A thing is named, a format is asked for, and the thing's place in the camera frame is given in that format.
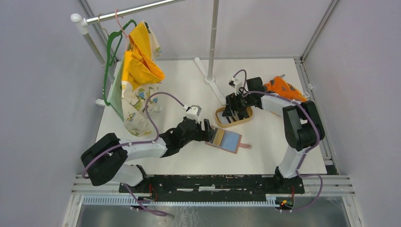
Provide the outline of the yellow striped card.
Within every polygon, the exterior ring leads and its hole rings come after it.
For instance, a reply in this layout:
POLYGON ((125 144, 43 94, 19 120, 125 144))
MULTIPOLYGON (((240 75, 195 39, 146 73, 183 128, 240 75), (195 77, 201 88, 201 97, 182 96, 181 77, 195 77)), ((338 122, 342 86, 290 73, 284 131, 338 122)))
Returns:
POLYGON ((220 147, 221 143, 222 143, 222 140, 223 140, 223 137, 224 137, 224 134, 225 134, 225 130, 224 129, 217 128, 216 133, 214 135, 214 139, 211 142, 211 144, 213 146, 215 146, 215 147, 220 147))

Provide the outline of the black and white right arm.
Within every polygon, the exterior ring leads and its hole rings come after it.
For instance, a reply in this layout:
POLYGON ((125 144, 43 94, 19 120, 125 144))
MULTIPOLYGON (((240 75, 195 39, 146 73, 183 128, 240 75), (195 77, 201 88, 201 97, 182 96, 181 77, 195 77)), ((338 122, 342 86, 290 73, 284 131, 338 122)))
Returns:
POLYGON ((311 100, 300 101, 291 92, 297 90, 280 77, 264 85, 260 77, 241 82, 232 77, 228 83, 234 92, 226 96, 224 118, 244 120, 250 117, 248 108, 270 111, 283 119, 288 148, 273 176, 273 187, 287 192, 299 176, 306 154, 324 138, 324 129, 316 105, 311 100))

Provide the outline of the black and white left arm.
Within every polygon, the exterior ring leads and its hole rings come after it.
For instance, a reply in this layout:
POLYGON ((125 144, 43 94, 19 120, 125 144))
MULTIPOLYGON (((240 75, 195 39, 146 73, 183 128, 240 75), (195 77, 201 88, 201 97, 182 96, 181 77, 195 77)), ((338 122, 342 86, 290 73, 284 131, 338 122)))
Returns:
POLYGON ((142 166, 128 165, 128 161, 169 157, 192 141, 210 142, 215 134, 208 119, 197 123, 186 117, 175 128, 161 133, 156 141, 124 141, 115 133, 108 133, 81 155, 82 177, 93 186, 117 182, 141 193, 148 188, 149 177, 142 166))

